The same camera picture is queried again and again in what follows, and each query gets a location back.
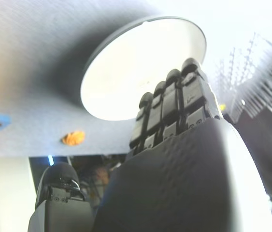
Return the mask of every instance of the gray table surface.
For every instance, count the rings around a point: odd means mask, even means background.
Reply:
[[[214,31],[238,10],[221,15],[213,6],[204,0],[0,0],[0,113],[12,119],[0,131],[0,157],[127,152],[134,120],[99,120],[79,102],[89,55],[142,17],[183,16]],[[86,132],[85,142],[63,145],[60,139],[75,130]]]

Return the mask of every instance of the robotic hand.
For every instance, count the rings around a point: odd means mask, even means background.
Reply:
[[[272,232],[255,164],[194,59],[139,108],[131,151],[95,218],[73,168],[54,165],[41,179],[29,232]]]

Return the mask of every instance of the orange food item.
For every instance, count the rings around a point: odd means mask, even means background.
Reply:
[[[69,146],[79,145],[84,141],[86,134],[83,131],[75,131],[72,133],[67,134],[63,139],[62,142]]]

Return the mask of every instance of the blue light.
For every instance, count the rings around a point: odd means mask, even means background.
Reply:
[[[48,159],[49,159],[50,166],[52,166],[54,164],[52,155],[48,155]]]

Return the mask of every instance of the wire dish rack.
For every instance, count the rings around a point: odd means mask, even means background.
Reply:
[[[207,69],[222,110],[234,122],[243,111],[251,118],[265,108],[272,112],[272,20],[266,27],[247,34]]]

